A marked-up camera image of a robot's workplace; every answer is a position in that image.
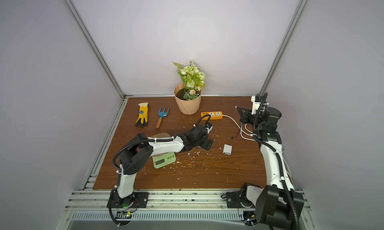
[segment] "fern leaf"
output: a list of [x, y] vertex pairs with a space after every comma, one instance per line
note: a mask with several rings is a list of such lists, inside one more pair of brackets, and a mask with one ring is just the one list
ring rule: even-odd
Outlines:
[[175, 64], [175, 66], [177, 67], [177, 69], [179, 69], [179, 70], [183, 69], [183, 65], [181, 65], [180, 63], [175, 63], [175, 62], [173, 62], [173, 64]]

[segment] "aluminum frame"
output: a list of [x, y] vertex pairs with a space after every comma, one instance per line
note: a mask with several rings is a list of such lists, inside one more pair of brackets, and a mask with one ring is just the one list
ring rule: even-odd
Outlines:
[[283, 57], [283, 54], [291, 40], [291, 37], [293, 35], [293, 32], [296, 29], [296, 26], [301, 18], [301, 14], [303, 13], [303, 10], [307, 4], [308, 0], [300, 0], [299, 5], [296, 8], [295, 14], [293, 15], [293, 18], [291, 20], [291, 23], [289, 24], [288, 30], [286, 31], [283, 41], [281, 42], [280, 48], [275, 56], [275, 59], [272, 62], [271, 69], [269, 70], [269, 73], [264, 81], [264, 84], [259, 92], [259, 95], [263, 95], [266, 92], [266, 89], [268, 88], [269, 83], [271, 82], [271, 79], [273, 75], [275, 74], [275, 71], [277, 69], [277, 66], [280, 63], [281, 58]]
[[96, 58], [99, 60], [99, 63], [103, 67], [104, 72], [107, 74], [107, 76], [108, 76], [110, 82], [112, 83], [112, 85], [114, 86], [116, 92], [121, 97], [121, 99], [124, 99], [125, 94], [123, 93], [122, 89], [120, 88], [116, 78], [113, 76], [111, 69], [109, 68], [107, 62], [105, 61], [103, 55], [101, 54], [99, 48], [97, 47], [96, 42], [93, 40], [91, 33], [89, 32], [83, 19], [81, 18], [78, 10], [74, 6], [73, 1], [72, 0], [62, 0], [62, 1], [63, 1], [64, 5], [67, 7], [70, 14], [72, 15], [73, 20], [75, 21], [77, 27], [79, 28], [81, 34], [84, 36], [85, 40], [88, 42], [88, 44], [91, 47]]
[[[155, 189], [155, 190], [138, 190], [138, 192], [149, 192], [147, 207], [139, 209], [132, 214], [132, 221], [143, 220], [212, 220], [225, 223], [242, 224], [238, 221], [238, 217], [229, 219], [228, 215], [238, 213], [249, 208], [227, 208], [226, 200], [221, 196], [226, 192], [236, 191], [239, 189]], [[300, 216], [301, 229], [318, 230], [318, 225], [314, 219], [311, 208], [307, 202], [303, 191], [297, 191], [303, 195], [304, 207]], [[80, 220], [106, 220], [110, 221], [107, 202], [109, 198], [109, 190], [83, 190], [74, 191], [68, 201], [56, 230], [67, 230], [73, 216], [81, 215]], [[113, 209], [113, 214], [122, 208]], [[171, 214], [186, 213], [181, 218]], [[190, 213], [199, 213], [203, 216], [196, 217]]]

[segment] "white power cable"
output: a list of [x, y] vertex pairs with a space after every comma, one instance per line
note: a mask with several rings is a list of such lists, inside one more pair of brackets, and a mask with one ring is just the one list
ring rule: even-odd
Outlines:
[[249, 130], [248, 130], [248, 128], [247, 128], [247, 124], [248, 124], [248, 123], [246, 123], [246, 124], [244, 125], [245, 130], [247, 130], [248, 132], [252, 133], [252, 131], [249, 131]]
[[252, 136], [252, 134], [248, 134], [248, 133], [246, 133], [244, 130], [243, 130], [243, 123], [240, 123], [240, 126], [237, 124], [237, 122], [232, 118], [232, 117], [230, 117], [230, 116], [228, 116], [228, 115], [223, 115], [223, 117], [229, 117], [230, 119], [232, 119], [232, 121], [237, 125], [237, 127], [241, 130], [240, 131], [240, 136], [243, 138], [243, 139], [245, 139], [245, 140], [249, 140], [249, 141], [255, 141], [254, 139], [250, 139], [250, 138], [246, 138], [246, 137], [243, 137], [243, 133], [244, 134], [246, 134], [246, 135], [248, 135], [248, 136]]

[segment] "robotic arm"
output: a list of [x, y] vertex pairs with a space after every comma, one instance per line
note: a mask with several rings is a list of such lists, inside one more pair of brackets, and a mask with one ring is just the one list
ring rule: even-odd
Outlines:
[[298, 218], [304, 206], [304, 199], [301, 194], [295, 192], [288, 178], [282, 161], [281, 138], [276, 132], [281, 112], [276, 108], [267, 107], [267, 96], [268, 93], [253, 96], [252, 109], [236, 107], [240, 122], [253, 125], [252, 137], [258, 142], [262, 152], [267, 177], [264, 189], [245, 183], [240, 193], [237, 193], [240, 207], [255, 209], [245, 212], [243, 223], [248, 226], [264, 223], [271, 229], [278, 227], [285, 230], [299, 230]]
[[[204, 117], [208, 117], [204, 126], [199, 125]], [[140, 133], [128, 142], [113, 158], [113, 165], [118, 169], [116, 172], [119, 175], [118, 183], [115, 186], [119, 198], [125, 199], [126, 205], [129, 207], [133, 204], [133, 184], [136, 173], [144, 167], [151, 156], [167, 152], [190, 151], [195, 146], [209, 150], [213, 144], [213, 140], [208, 139], [208, 134], [212, 130], [209, 119], [209, 114], [203, 116], [191, 130], [184, 134], [152, 138]], [[117, 156], [120, 156], [119, 166], [115, 163]]]

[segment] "power outlet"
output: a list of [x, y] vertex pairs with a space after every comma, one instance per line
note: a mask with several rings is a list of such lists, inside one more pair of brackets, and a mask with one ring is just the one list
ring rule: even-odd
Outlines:
[[211, 115], [212, 119], [222, 119], [223, 118], [223, 112], [202, 112], [201, 116], [204, 116], [206, 114]]

